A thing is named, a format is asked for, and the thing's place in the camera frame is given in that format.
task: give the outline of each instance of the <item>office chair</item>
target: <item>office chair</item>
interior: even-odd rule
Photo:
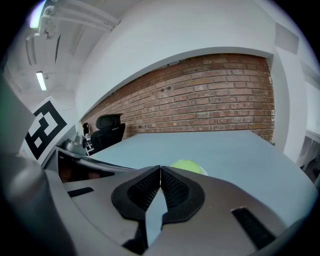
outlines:
[[[122,114],[105,114],[96,120],[95,126],[99,129],[91,135],[94,152],[104,150],[122,140],[126,124],[121,123]]]

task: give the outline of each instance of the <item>white desk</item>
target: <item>white desk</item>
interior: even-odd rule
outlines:
[[[307,216],[318,192],[283,153],[250,131],[141,133],[91,156],[140,169],[193,160],[270,207],[286,226]]]

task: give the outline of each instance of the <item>lime green ball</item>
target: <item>lime green ball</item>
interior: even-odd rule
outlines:
[[[171,165],[171,167],[183,169],[196,174],[204,174],[200,166],[191,160],[179,160]]]

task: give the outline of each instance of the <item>white pipe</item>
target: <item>white pipe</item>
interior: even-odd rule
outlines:
[[[68,4],[72,4],[74,6],[78,6],[78,7],[81,7],[81,8],[84,8],[84,9],[87,9],[91,12],[94,12],[95,14],[98,14],[104,18],[106,18],[107,20],[113,22],[114,24],[118,24],[120,22],[120,20],[118,20],[117,18],[111,16],[110,14],[106,13],[105,11],[103,10],[100,10],[96,7],[93,7],[92,5],[89,5],[85,2],[81,2],[81,1],[78,1],[78,0],[68,0]]]
[[[100,20],[98,18],[92,17],[91,15],[82,13],[82,12],[77,11],[77,10],[72,10],[72,9],[68,9],[68,8],[65,8],[65,7],[60,7],[58,10],[60,12],[62,12],[62,13],[65,13],[65,14],[75,15],[75,16],[87,19],[89,21],[96,22],[96,23],[101,24],[101,25],[103,25],[105,27],[108,27],[111,30],[114,28],[113,26],[110,26],[109,24],[107,24],[106,22],[104,22],[104,21],[102,21],[102,20]]]
[[[48,16],[48,15],[43,15],[41,17],[41,19],[54,19],[54,20],[58,20],[58,21],[66,21],[66,22],[73,22],[73,23],[78,23],[78,24],[83,24],[83,25],[87,25],[96,29],[100,29],[103,31],[110,31],[109,29],[107,29],[106,27],[102,27],[102,26],[97,26],[95,24],[86,22],[86,21],[82,21],[82,20],[78,20],[78,19],[74,19],[74,18],[66,18],[66,17],[60,17],[60,16]]]

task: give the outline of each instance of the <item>fluorescent light fixture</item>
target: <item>fluorescent light fixture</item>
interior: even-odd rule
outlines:
[[[44,75],[42,74],[42,72],[37,72],[35,74],[36,74],[36,78],[38,78],[38,82],[39,82],[39,85],[41,87],[41,90],[42,91],[46,91],[47,87],[46,87],[46,84],[45,84]]]
[[[41,18],[42,9],[44,8],[46,0],[40,2],[32,11],[29,27],[36,29],[39,27],[39,22]]]

